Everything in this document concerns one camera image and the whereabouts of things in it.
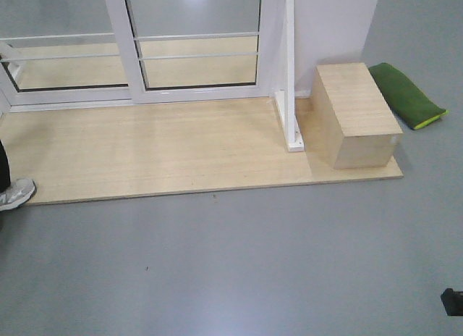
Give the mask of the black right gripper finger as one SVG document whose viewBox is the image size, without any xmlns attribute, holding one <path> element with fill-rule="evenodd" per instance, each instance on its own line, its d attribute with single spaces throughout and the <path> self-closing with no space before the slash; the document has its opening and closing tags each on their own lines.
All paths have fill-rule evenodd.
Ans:
<svg viewBox="0 0 463 336">
<path fill-rule="evenodd" d="M 441 294 L 441 301 L 448 316 L 463 316 L 462 291 L 446 288 Z"/>
</svg>

